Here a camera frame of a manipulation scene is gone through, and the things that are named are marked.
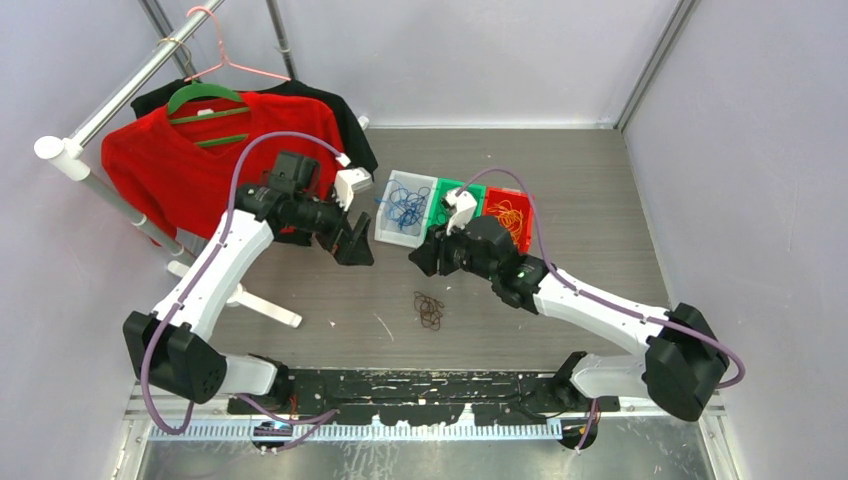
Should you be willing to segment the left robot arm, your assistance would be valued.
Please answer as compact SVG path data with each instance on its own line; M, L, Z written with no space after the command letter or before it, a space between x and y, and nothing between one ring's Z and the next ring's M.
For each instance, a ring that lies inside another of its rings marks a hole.
M245 273L284 229L313 235L340 265L373 264L370 216L348 221L354 195L372 184L371 174L344 166L335 174L333 199L321 200L306 190L316 167L311 158L279 153L263 182L235 189L206 248L176 287L151 312L128 316L124 338L144 388L158 387L196 404L218 394L249 394L269 413L288 406L293 382L285 364L259 355L224 355L208 340Z

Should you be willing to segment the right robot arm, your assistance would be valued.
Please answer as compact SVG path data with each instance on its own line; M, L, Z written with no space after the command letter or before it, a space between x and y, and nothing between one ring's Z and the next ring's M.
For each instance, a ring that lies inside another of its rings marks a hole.
M567 358L554 386L567 410L600 397L639 397L694 422L716 391L730 384L724 375L734 358L699 309L639 304L579 281L521 252L490 216L463 228L429 227L408 258L428 277L476 275L510 307L566 321L621 347L618 356L574 352Z

